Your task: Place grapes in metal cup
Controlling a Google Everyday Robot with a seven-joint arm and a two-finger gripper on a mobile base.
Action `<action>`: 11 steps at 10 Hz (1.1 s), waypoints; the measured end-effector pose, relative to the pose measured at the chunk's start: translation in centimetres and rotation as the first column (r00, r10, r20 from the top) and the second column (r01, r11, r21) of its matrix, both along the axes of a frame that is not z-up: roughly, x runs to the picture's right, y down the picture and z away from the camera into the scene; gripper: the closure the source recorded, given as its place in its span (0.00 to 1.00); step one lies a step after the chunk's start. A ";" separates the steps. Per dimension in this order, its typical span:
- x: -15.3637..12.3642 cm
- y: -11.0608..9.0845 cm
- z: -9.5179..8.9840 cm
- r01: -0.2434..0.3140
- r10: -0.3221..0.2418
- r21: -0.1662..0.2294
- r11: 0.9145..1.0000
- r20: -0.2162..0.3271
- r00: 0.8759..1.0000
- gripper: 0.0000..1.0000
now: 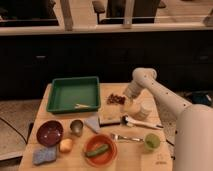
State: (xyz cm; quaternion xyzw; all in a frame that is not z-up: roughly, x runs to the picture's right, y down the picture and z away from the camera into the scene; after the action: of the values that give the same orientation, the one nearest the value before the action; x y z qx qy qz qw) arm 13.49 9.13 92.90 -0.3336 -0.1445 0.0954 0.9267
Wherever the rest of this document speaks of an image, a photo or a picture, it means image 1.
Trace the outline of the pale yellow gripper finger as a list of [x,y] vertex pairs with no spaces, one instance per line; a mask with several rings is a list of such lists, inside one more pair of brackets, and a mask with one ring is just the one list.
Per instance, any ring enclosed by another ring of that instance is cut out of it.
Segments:
[[133,100],[127,98],[124,102],[123,111],[128,112],[131,109],[132,105],[133,105]]

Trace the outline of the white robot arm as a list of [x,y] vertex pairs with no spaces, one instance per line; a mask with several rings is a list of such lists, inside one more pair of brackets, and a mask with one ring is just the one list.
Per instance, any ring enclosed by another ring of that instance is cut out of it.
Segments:
[[153,68],[136,68],[124,90],[137,98],[147,89],[177,118],[172,171],[213,171],[213,108],[192,104],[156,81]]

